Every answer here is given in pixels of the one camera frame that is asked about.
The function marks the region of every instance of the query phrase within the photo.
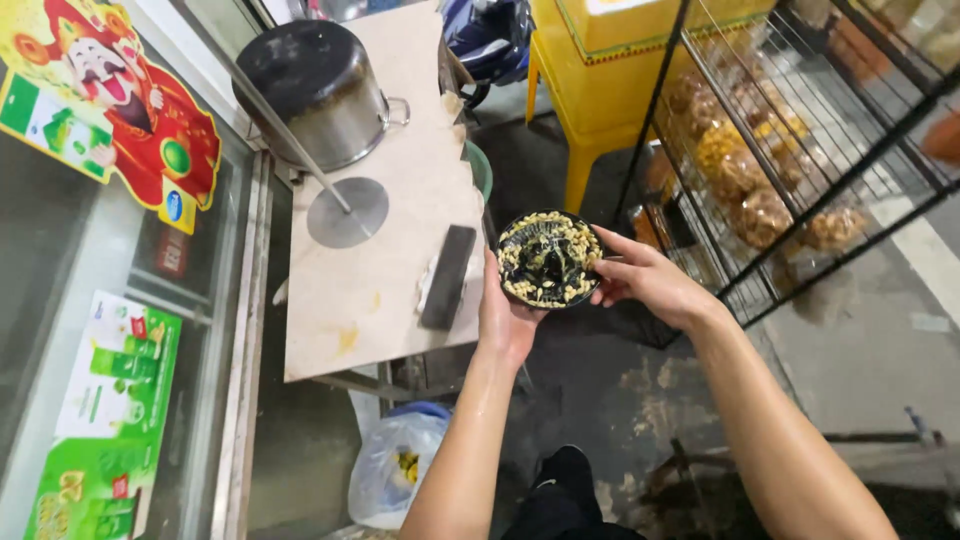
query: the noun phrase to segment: cartoon character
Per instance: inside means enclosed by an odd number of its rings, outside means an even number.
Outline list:
[[[136,34],[115,8],[105,8],[106,22],[95,13],[87,19],[66,0],[44,0],[43,8],[54,42],[18,34],[13,44],[35,64],[62,61],[77,93],[106,110],[113,141],[91,148],[92,160],[115,165],[148,208],[162,205],[166,177],[208,209],[220,165],[213,118],[180,81],[137,51]]]

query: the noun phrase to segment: black pants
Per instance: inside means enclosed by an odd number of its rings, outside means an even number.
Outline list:
[[[543,461],[502,540],[642,538],[628,528],[603,523],[587,457],[574,446],[564,446]]]

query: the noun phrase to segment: pot handle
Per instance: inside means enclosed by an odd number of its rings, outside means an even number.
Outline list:
[[[387,117],[387,121],[390,122],[391,124],[397,124],[398,126],[406,126],[407,124],[410,123],[410,104],[407,103],[407,100],[401,97],[388,97],[387,98],[388,107],[390,105],[390,102],[392,101],[397,101],[403,105],[403,112],[404,112],[403,120],[394,120],[394,116],[390,113],[390,115]]]

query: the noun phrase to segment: green bucket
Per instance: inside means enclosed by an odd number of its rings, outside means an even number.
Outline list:
[[[483,204],[486,205],[487,201],[490,200],[490,192],[493,189],[493,170],[490,169],[487,156],[477,148],[477,145],[466,141],[461,160],[469,161],[470,169],[473,171],[473,185],[476,185],[480,193],[483,194]]]

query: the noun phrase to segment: wooden board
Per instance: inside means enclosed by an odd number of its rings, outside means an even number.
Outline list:
[[[453,129],[438,91],[442,24],[436,2],[427,1],[346,25],[364,43],[383,92],[410,102],[411,120],[392,127],[362,160],[328,175],[334,182],[366,176],[386,188],[390,213],[370,240],[342,250],[321,246],[307,232],[306,213],[323,187],[308,178],[294,192],[286,381],[477,338],[483,201],[460,161],[463,132]],[[418,284],[451,224],[475,228],[478,239],[453,329],[429,331],[418,325]]]

